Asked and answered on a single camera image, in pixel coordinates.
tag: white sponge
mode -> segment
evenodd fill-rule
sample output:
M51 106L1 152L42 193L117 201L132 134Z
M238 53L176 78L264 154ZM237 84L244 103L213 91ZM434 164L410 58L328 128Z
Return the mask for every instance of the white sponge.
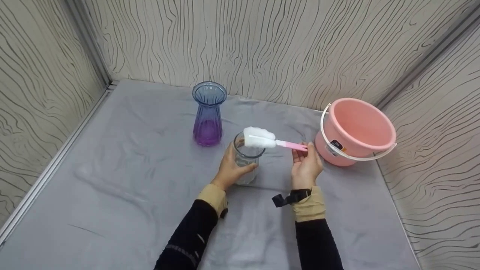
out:
M275 134L259 127L246 127L243 129L246 147L274 148L276 146Z

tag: bucket label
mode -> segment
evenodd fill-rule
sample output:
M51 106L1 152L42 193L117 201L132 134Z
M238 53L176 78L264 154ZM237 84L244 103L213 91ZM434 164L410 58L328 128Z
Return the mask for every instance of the bucket label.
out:
M338 150L343 151L343 145L341 143L339 143L337 140L331 141L330 144L335 146L336 148L338 148Z
M343 145L341 143L339 143L337 140L333 140L330 142L331 145L333 145L334 147L338 148L338 150L342 151L342 152L345 152L347 149L343 147ZM326 145L325 148L327 149L327 151L332 154L333 156L335 157L338 157L338 154L335 153L329 145Z

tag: hand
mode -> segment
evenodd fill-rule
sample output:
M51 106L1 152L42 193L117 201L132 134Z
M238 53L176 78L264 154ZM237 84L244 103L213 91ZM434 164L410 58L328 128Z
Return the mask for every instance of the hand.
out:
M244 167L239 167L235 163L235 149L233 147L233 142L231 142L225 154L223 155L222 161L220 162L220 168L215 178L212 180L211 184L218 186L223 190L227 190L231 185L233 185L240 177L244 174L253 171L258 167L257 163L252 163Z
M292 189L311 189L324 169L313 143L302 144L307 146L308 153L292 149Z

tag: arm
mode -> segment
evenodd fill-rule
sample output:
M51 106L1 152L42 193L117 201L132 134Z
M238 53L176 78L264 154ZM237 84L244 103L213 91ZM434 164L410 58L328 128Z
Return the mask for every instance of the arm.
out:
M207 185L176 228L154 269L197 269L210 233L226 206L225 191Z
M342 261L330 228L325 220L325 205L320 188L312 187L312 194L292 205L295 211L295 229L302 270L342 270Z
M310 189L310 196L292 204L295 212L295 229L302 270L342 270L330 228L325 220L325 203L322 192L316 186L316 178L323 164L312 143L308 153L292 150L292 188Z
M219 217L227 212L225 191L258 165L239 167L230 143L215 178L199 194L156 261L154 270L195 270Z

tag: white bucket handle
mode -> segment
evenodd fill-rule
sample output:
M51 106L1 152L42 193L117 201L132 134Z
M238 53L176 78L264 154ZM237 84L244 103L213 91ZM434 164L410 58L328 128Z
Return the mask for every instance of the white bucket handle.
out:
M329 103L324 111L322 112L322 117L320 119L320 131L322 132L322 136L326 142L326 145L332 150L334 151L336 154L338 154L339 156L342 156L344 158L347 158L349 160L355 160L355 161L372 161L372 160L377 160L379 158L382 158L384 156L386 156L388 153L390 153L396 146L396 143L394 143L389 149L387 149L385 152L381 153L380 155L378 156L373 156L373 157L369 157L369 158L357 158L357 157L352 157L352 156L349 156L347 154L345 154L343 151L341 151L340 149L336 148L335 146L333 146L330 141L328 140L327 136L325 135L325 130L324 130L324 118L325 118L325 114L328 110L328 108L330 107L330 105L332 105L331 103Z

